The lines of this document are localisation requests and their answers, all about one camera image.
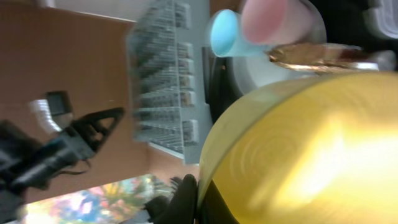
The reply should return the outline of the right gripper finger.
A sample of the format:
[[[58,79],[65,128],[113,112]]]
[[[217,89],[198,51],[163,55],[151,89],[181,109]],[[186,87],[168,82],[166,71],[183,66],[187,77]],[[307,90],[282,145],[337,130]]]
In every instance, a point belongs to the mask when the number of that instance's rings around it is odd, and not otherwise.
[[[174,196],[158,196],[148,201],[144,208],[149,222],[154,224],[194,224],[197,208],[197,180],[187,174],[184,178],[172,177]]]

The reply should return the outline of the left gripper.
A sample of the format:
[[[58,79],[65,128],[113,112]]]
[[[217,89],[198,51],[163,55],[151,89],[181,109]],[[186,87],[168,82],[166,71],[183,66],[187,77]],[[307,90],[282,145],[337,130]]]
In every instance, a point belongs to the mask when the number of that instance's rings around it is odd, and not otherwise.
[[[29,103],[31,112],[47,134],[58,134],[33,156],[30,174],[84,174],[91,164],[78,151],[86,148],[98,152],[124,116],[124,108],[112,108],[87,114],[73,122],[73,109],[66,91],[50,91]]]

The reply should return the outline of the yellow bowl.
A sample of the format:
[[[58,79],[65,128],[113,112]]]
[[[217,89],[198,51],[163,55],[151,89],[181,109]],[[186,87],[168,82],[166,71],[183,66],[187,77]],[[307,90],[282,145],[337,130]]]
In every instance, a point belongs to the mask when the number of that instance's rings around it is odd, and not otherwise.
[[[209,223],[396,223],[397,74],[287,80],[235,101],[202,149]]]

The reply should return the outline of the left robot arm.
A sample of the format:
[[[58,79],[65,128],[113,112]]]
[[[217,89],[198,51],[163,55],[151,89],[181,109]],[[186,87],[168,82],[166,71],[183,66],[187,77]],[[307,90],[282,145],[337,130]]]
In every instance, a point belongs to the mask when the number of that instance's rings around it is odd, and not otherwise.
[[[31,108],[46,131],[57,137],[41,144],[9,120],[1,121],[1,223],[17,223],[29,188],[47,189],[71,167],[89,160],[102,148],[124,116],[122,107],[74,119],[66,91],[51,91]]]

